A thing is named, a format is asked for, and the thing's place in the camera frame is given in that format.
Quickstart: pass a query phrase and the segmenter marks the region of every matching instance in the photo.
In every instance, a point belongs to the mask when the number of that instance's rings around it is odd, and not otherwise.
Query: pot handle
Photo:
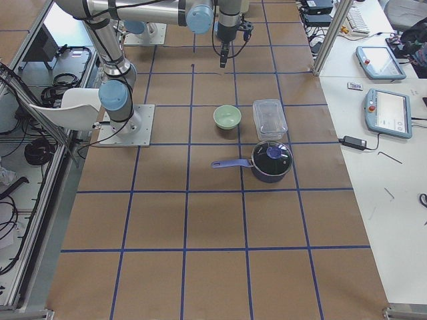
[[[236,160],[225,160],[225,161],[214,161],[211,164],[212,168],[226,168],[226,167],[253,167],[252,162],[247,159],[236,159]]]

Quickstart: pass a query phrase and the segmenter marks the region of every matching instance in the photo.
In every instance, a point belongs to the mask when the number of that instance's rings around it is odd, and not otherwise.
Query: tablet device
[[[365,102],[369,130],[409,139],[412,136],[409,96],[377,89],[369,90]]]
[[[400,80],[406,74],[388,47],[359,46],[356,56],[368,78],[373,80]]]

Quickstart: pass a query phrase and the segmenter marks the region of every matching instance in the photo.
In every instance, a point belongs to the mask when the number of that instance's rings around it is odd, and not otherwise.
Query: pot
[[[262,141],[252,150],[251,159],[215,161],[212,168],[247,167],[259,180],[278,182],[291,169],[292,154],[289,148],[277,141]]]

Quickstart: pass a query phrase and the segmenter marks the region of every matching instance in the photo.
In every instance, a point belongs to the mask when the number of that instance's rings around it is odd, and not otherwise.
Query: white keyboard
[[[348,11],[346,27],[351,35],[368,35],[370,32],[357,7],[351,7]]]

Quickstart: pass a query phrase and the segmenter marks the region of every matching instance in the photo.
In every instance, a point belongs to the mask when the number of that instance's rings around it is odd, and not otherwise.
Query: bowl
[[[236,128],[242,120],[240,110],[233,105],[222,105],[213,112],[215,124],[225,130]]]

